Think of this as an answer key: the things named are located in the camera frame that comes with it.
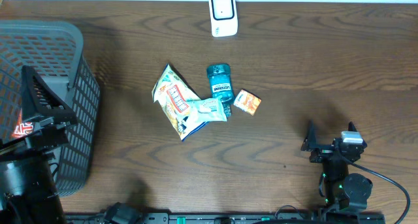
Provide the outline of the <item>blue mouthwash bottle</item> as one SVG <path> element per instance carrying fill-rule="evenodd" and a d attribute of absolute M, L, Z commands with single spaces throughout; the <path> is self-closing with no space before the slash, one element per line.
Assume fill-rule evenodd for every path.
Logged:
<path fill-rule="evenodd" d="M 206 73 L 209 79 L 212 97 L 220 99 L 225 115 L 231 117 L 231 105 L 234 102 L 234 93 L 230 66 L 226 63 L 211 65 L 206 69 Z"/>

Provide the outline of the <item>yellow snack bag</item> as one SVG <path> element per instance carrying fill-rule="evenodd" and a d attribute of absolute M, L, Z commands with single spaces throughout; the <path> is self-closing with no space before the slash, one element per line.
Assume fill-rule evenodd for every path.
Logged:
<path fill-rule="evenodd" d="M 152 90 L 153 102 L 158 102 L 170 123 L 184 141 L 208 122 L 191 116 L 192 102 L 201 98 L 183 81 L 180 75 L 166 64 Z"/>

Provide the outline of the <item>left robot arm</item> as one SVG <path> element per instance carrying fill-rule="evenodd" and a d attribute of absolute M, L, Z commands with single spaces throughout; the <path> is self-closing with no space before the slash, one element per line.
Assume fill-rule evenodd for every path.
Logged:
<path fill-rule="evenodd" d="M 33 67 L 22 67 L 21 77 L 21 120 L 33 130 L 1 143 L 1 222 L 65 223 L 49 160 L 78 120 Z"/>

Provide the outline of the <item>orange Kleenex tissue pack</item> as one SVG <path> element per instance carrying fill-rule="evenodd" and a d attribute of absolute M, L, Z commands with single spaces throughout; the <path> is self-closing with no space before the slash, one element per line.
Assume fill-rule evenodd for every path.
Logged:
<path fill-rule="evenodd" d="M 238 95 L 235 97 L 233 105 L 253 116 L 257 111 L 260 103 L 260 98 L 244 89 L 241 89 Z"/>

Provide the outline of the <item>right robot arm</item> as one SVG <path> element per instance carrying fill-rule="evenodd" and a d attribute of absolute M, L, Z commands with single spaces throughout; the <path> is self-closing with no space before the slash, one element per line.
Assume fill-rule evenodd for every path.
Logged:
<path fill-rule="evenodd" d="M 308 124 L 308 132 L 301 150 L 310 152 L 311 163 L 320 163 L 323 174 L 319 194 L 326 198 L 327 207 L 337 212 L 359 213 L 367 208 L 373 183 L 358 173 L 350 173 L 348 166 L 361 158 L 367 143 L 353 123 L 330 144 L 317 141 L 315 126 Z"/>

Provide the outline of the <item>pale green wipes pack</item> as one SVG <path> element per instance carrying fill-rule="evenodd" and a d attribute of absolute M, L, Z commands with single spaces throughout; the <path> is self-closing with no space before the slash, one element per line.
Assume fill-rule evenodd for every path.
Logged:
<path fill-rule="evenodd" d="M 191 101 L 187 123 L 204 123 L 212 121 L 227 121 L 222 102 L 218 98 Z"/>

